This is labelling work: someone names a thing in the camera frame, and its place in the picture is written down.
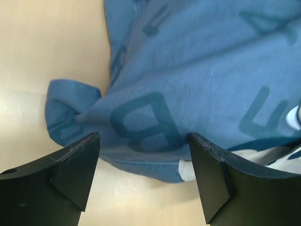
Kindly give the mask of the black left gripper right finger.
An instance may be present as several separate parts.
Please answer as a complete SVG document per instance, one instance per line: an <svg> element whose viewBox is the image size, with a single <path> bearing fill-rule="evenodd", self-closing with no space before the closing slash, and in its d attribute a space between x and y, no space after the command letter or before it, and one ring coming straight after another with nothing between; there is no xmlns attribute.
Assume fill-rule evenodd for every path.
<svg viewBox="0 0 301 226"><path fill-rule="evenodd" d="M246 160L197 133L189 146L207 224L300 225L300 175Z"/></svg>

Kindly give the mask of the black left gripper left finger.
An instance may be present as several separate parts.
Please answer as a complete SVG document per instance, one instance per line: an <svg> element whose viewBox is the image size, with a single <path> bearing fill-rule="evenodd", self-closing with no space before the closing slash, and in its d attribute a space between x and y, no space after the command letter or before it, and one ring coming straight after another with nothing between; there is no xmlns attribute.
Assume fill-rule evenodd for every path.
<svg viewBox="0 0 301 226"><path fill-rule="evenodd" d="M86 210L100 135L0 174L2 226L76 226Z"/></svg>

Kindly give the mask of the blue cartoon letter pillowcase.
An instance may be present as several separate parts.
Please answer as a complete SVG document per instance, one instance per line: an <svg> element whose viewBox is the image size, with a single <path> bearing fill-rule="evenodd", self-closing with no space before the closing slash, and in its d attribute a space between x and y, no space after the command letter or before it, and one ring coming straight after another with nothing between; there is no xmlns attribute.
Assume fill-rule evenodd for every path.
<svg viewBox="0 0 301 226"><path fill-rule="evenodd" d="M101 159L180 183L195 179L195 132L257 164L300 173L300 1L104 4L109 89L103 96L78 81L50 82L45 119L56 143L98 132Z"/></svg>

